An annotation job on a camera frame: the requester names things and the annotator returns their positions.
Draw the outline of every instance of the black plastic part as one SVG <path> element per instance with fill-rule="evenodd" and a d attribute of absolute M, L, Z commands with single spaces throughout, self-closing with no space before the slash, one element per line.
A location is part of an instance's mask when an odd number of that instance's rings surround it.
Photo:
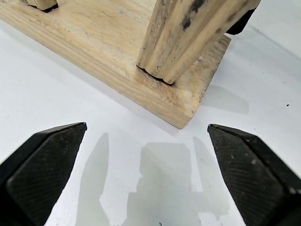
<path fill-rule="evenodd" d="M 84 122 L 34 134 L 0 165 L 0 226 L 43 226 L 70 177 Z"/>
<path fill-rule="evenodd" d="M 219 125 L 208 132 L 246 225 L 301 225 L 301 180 L 288 166 L 255 135 Z"/>
<path fill-rule="evenodd" d="M 255 11 L 255 9 L 249 10 L 247 11 L 246 14 L 243 15 L 242 18 L 240 18 L 228 31 L 228 34 L 239 34 L 243 31 L 243 29 L 245 28 L 246 24 L 248 23 L 249 19 L 251 18 L 253 12 Z"/>

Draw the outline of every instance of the dark stain on wood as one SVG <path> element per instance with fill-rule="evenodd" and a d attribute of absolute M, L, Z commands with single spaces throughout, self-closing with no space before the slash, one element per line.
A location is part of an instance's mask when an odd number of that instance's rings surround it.
<path fill-rule="evenodd" d="M 183 31 L 185 31 L 187 28 L 190 27 L 191 25 L 191 20 L 190 20 L 190 15 L 195 12 L 198 13 L 199 8 L 202 7 L 202 5 L 208 0 L 194 0 L 194 2 L 192 3 L 189 11 L 185 14 L 185 17 L 182 21 L 182 27 L 183 27 Z"/>
<path fill-rule="evenodd" d="M 183 21 L 182 21 L 183 31 L 185 31 L 187 28 L 189 28 L 190 25 L 191 25 L 190 17 L 185 16 Z"/>
<path fill-rule="evenodd" d="M 198 9 L 201 8 L 201 6 L 206 2 L 206 0 L 195 0 L 190 8 L 191 12 L 198 12 Z"/>

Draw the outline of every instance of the textured grip pad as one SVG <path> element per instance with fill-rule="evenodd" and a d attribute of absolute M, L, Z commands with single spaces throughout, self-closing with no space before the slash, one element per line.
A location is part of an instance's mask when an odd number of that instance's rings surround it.
<path fill-rule="evenodd" d="M 86 129 L 82 123 L 49 134 L 6 181 L 8 200 L 28 225 L 45 224 L 70 177 Z"/>
<path fill-rule="evenodd" d="M 218 125 L 210 125 L 208 132 L 246 225 L 275 225 L 284 218 L 286 206 L 293 206 L 291 196 L 301 187 L 294 173 L 252 134 Z"/>

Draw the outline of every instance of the white surface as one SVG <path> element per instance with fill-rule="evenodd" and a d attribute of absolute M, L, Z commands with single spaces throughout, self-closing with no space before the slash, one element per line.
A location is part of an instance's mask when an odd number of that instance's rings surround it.
<path fill-rule="evenodd" d="M 243 226 L 206 128 L 254 133 L 301 175 L 300 12 L 262 0 L 182 130 L 0 21 L 0 162 L 37 131 L 86 121 L 47 226 Z"/>

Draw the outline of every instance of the wood grain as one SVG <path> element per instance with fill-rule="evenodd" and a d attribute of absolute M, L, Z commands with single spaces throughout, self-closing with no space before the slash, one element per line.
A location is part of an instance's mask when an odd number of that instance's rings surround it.
<path fill-rule="evenodd" d="M 43 13 L 20 0 L 0 0 L 0 17 L 177 128 L 199 103 L 229 45 L 223 36 L 172 86 L 135 61 L 154 0 L 61 0 Z"/>
<path fill-rule="evenodd" d="M 172 84 L 260 0 L 157 0 L 139 67 Z"/>

